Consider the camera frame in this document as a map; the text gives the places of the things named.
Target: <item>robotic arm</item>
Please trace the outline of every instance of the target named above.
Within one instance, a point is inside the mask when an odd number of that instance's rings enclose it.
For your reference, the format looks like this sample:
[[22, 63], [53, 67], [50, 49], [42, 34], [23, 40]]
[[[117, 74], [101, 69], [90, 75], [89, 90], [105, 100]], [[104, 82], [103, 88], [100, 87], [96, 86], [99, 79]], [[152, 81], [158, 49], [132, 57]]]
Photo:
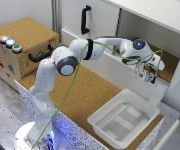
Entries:
[[[49, 97], [49, 92], [52, 91], [55, 84], [55, 77], [57, 72], [63, 76], [69, 76], [74, 73], [78, 60], [81, 57], [84, 46], [89, 43], [83, 52], [82, 59], [84, 60], [97, 60], [104, 53], [105, 47], [94, 42], [103, 43], [108, 46], [115, 46], [119, 48], [123, 57], [129, 59], [138, 59], [152, 54], [149, 45], [141, 39], [133, 41], [130, 38], [117, 38], [117, 37], [101, 37], [96, 40], [73, 40], [69, 47], [59, 45], [54, 49], [52, 55], [48, 59], [40, 62], [37, 70], [36, 84], [30, 89], [30, 98], [36, 107], [37, 113], [35, 117], [35, 124], [27, 134], [28, 145], [34, 145], [43, 129], [55, 114], [56, 109], [52, 100]], [[138, 62], [145, 63], [157, 68], [160, 57], [153, 54], [141, 60], [127, 60], [123, 59], [122, 62], [127, 65], [137, 64]], [[161, 61], [159, 69], [164, 69], [164, 63]], [[50, 125], [42, 138], [46, 138], [52, 131]]]

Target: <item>drawer handle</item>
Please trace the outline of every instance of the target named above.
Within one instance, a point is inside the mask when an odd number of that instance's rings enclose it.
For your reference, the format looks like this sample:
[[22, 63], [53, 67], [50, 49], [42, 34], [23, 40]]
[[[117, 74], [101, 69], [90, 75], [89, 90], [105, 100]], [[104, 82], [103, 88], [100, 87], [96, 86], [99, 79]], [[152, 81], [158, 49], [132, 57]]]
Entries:
[[91, 7], [86, 5], [86, 8], [82, 10], [82, 21], [81, 21], [81, 31], [82, 34], [88, 33], [90, 30], [86, 28], [86, 12], [91, 10]]
[[32, 62], [37, 63], [37, 62], [45, 59], [46, 57], [51, 56], [52, 51], [54, 50], [54, 48], [52, 48], [51, 45], [49, 44], [49, 45], [48, 45], [48, 49], [50, 50], [49, 52], [47, 52], [47, 53], [45, 53], [45, 54], [42, 54], [41, 56], [36, 57], [36, 58], [33, 57], [32, 54], [29, 54], [29, 55], [28, 55], [28, 56], [29, 56], [29, 59], [30, 59]]

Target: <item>brown wooden box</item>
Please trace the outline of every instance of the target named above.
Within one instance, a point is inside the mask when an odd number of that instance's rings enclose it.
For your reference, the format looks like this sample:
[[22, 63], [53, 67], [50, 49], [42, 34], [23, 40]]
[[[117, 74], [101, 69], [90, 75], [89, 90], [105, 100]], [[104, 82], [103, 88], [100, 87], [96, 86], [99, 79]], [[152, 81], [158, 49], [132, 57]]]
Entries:
[[56, 47], [59, 35], [43, 26], [32, 18], [26, 17], [0, 27], [0, 36], [6, 35], [20, 44], [23, 51], [13, 53], [12, 49], [0, 44], [0, 77], [18, 91], [14, 79], [17, 81], [37, 70], [39, 63], [32, 62], [33, 57], [48, 52], [48, 45]]

